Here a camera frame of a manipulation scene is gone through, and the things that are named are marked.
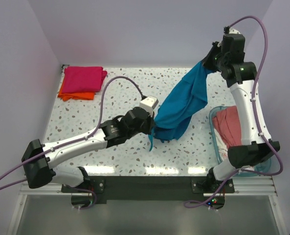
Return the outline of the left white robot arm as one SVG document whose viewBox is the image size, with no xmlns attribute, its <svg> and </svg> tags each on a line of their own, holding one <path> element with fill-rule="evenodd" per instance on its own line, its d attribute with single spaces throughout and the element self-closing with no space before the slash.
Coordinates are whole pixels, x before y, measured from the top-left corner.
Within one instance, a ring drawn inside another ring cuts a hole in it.
<svg viewBox="0 0 290 235">
<path fill-rule="evenodd" d="M 78 192 L 86 191 L 89 176 L 83 167 L 61 168 L 59 165 L 88 152 L 123 144 L 139 133 L 150 134 L 154 117 L 153 110 L 135 107 L 123 116 L 101 123 L 92 132 L 55 143 L 31 141 L 22 157 L 28 186 L 35 189 L 56 183 L 74 187 Z"/>
</svg>

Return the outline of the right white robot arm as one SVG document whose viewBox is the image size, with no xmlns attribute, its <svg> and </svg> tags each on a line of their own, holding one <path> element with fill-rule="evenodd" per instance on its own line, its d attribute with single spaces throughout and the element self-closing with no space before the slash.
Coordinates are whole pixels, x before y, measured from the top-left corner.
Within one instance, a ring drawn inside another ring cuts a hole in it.
<svg viewBox="0 0 290 235">
<path fill-rule="evenodd" d="M 235 100 L 241 128 L 241 145 L 230 147 L 227 160 L 211 168 L 203 187 L 218 192 L 223 180 L 233 172 L 247 170 L 270 159 L 280 150 L 280 143 L 273 141 L 266 127 L 260 100 L 257 75 L 253 62 L 245 62 L 245 37 L 227 33 L 221 42 L 213 42 L 202 65 L 221 72 Z"/>
</svg>

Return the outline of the blue t shirt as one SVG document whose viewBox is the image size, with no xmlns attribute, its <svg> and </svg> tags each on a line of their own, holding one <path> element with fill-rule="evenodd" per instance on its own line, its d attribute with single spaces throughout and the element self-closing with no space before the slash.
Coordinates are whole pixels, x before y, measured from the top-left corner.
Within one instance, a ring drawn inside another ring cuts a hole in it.
<svg viewBox="0 0 290 235">
<path fill-rule="evenodd" d="M 198 62 L 172 89 L 158 109 L 155 126 L 149 135 L 161 142 L 178 140 L 187 130 L 192 116 L 207 104 L 206 79 L 212 71 Z"/>
</svg>

